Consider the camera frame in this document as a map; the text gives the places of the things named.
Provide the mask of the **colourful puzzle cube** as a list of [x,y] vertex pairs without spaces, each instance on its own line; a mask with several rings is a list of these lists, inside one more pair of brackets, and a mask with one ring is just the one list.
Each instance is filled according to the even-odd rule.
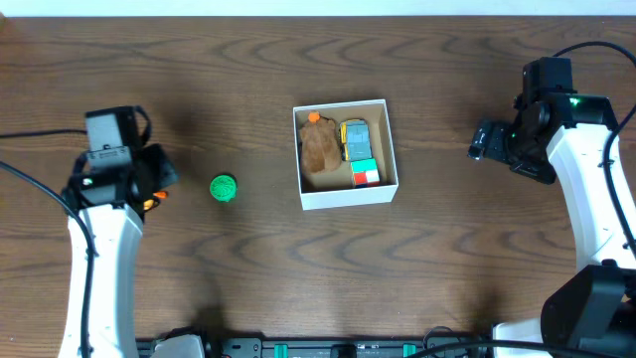
[[355,188],[378,186],[381,182],[377,161],[374,158],[352,161],[351,170]]

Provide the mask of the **orange rubber duck toy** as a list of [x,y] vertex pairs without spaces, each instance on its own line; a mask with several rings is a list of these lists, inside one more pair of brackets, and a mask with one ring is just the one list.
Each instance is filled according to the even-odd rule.
[[146,200],[143,204],[144,211],[148,212],[158,207],[161,204],[161,201],[167,199],[169,197],[169,193],[167,191],[158,191],[153,194],[153,196]]

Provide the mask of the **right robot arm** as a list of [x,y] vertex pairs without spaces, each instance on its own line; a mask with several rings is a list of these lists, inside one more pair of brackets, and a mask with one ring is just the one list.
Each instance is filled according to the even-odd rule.
[[469,157],[490,158],[544,184],[559,182],[575,239],[576,273],[540,317],[500,323],[496,340],[557,345],[619,357],[635,354],[635,257],[626,230],[635,204],[608,98],[550,93],[521,102],[514,122],[483,121]]

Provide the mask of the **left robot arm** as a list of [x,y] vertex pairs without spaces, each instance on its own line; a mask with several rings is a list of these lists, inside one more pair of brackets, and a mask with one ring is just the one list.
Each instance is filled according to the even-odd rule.
[[178,176],[163,148],[104,145],[72,174],[72,270],[62,357],[136,357],[134,280],[144,219]]

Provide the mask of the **brown plush bear toy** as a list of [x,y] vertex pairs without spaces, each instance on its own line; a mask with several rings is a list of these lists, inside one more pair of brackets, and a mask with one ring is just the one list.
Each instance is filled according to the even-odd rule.
[[300,131],[301,169],[306,175],[337,170],[342,163],[342,150],[337,137],[337,123],[317,111],[308,114]]

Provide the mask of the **green ribbed plastic cap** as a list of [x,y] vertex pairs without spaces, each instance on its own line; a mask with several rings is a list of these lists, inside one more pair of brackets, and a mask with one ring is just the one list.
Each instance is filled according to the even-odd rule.
[[229,174],[218,175],[210,183],[210,193],[219,202],[231,201],[237,195],[237,191],[237,181]]

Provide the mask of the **yellow grey toy truck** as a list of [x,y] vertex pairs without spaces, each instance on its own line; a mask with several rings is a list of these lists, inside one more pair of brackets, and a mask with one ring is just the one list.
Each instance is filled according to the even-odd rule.
[[343,121],[339,133],[344,161],[360,161],[372,157],[370,131],[365,120]]

